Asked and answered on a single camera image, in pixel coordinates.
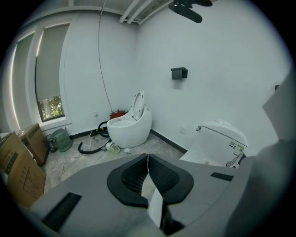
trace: cardboard box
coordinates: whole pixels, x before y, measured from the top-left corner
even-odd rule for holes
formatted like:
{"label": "cardboard box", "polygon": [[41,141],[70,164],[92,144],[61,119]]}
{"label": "cardboard box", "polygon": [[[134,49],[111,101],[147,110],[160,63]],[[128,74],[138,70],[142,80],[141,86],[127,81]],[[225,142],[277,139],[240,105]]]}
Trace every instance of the cardboard box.
{"label": "cardboard box", "polygon": [[43,195],[46,174],[15,133],[0,146],[0,168],[8,175],[7,189],[19,204],[30,208]]}
{"label": "cardboard box", "polygon": [[45,165],[48,148],[44,142],[44,135],[39,124],[34,124],[18,132],[18,137],[33,154],[38,165]]}

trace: ceiling fan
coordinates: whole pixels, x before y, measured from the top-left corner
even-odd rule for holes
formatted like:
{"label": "ceiling fan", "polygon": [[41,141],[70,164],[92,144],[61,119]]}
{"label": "ceiling fan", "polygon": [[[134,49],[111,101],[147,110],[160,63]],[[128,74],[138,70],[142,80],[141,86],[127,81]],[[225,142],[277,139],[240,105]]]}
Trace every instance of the ceiling fan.
{"label": "ceiling fan", "polygon": [[213,3],[210,0],[174,0],[168,7],[175,13],[184,16],[196,23],[201,23],[203,18],[198,13],[191,10],[192,4],[198,4],[201,6],[212,6]]}

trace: toilet paper holder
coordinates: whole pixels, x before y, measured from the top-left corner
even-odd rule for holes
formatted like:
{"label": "toilet paper holder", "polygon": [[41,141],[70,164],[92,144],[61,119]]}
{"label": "toilet paper holder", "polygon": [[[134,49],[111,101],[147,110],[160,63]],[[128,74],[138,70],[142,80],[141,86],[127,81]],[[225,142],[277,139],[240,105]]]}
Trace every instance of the toilet paper holder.
{"label": "toilet paper holder", "polygon": [[188,70],[186,68],[174,68],[172,71],[173,80],[181,80],[182,78],[187,78]]}

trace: black hose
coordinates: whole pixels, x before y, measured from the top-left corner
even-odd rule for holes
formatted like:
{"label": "black hose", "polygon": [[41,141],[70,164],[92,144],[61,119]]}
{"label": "black hose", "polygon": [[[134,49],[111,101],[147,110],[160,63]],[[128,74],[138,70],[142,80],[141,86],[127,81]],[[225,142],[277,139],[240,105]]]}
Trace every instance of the black hose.
{"label": "black hose", "polygon": [[[101,126],[102,126],[103,124],[106,124],[107,122],[108,122],[108,121],[105,121],[105,122],[100,123],[100,125],[98,126],[98,131],[95,131],[95,132],[92,133],[90,136],[93,137],[93,136],[95,136],[95,135],[100,134],[102,137],[110,137],[110,136],[109,136],[109,133],[108,133],[108,130],[107,130],[107,127],[101,128]],[[99,152],[100,150],[102,150],[102,148],[103,148],[104,146],[106,146],[106,144],[105,144],[105,145],[101,146],[100,148],[98,148],[98,149],[96,149],[96,150],[85,151],[85,150],[82,150],[82,149],[81,149],[82,144],[83,144],[83,142],[81,142],[81,143],[79,144],[79,146],[78,146],[78,151],[79,151],[80,153],[82,153],[82,154],[93,154],[93,153]]]}

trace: tile floor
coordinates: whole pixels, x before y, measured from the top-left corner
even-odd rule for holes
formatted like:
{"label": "tile floor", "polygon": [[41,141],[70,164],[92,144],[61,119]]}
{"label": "tile floor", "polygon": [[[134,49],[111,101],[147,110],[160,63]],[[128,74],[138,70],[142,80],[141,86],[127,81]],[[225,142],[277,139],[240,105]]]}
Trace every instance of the tile floor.
{"label": "tile floor", "polygon": [[[82,157],[78,152],[77,148],[80,142],[83,142],[82,149],[88,150],[89,148],[89,136],[80,137],[73,141],[72,147],[66,152],[56,151],[55,153],[50,153],[46,162],[46,165],[42,167],[45,171],[47,177],[45,182],[44,192],[46,193],[51,188],[64,181],[75,172],[92,166],[96,164],[101,164],[104,162],[112,161],[115,159],[119,159],[124,156],[129,156],[130,154],[126,154],[121,149],[121,152],[118,155],[113,155],[110,151],[100,151],[95,154],[85,155]],[[96,148],[101,147],[105,144],[106,138],[101,136],[95,136],[91,138],[92,148],[94,150]],[[180,159],[183,153],[179,152],[172,146],[168,145],[164,141],[160,140],[153,134],[149,134],[149,137],[145,143],[140,146],[134,147],[131,149],[131,154],[141,154],[141,153],[158,153],[165,154],[167,157],[171,157],[172,159]],[[142,196],[147,198],[150,202],[152,195],[155,190],[155,185],[152,182],[149,175],[144,181],[142,188]]]}

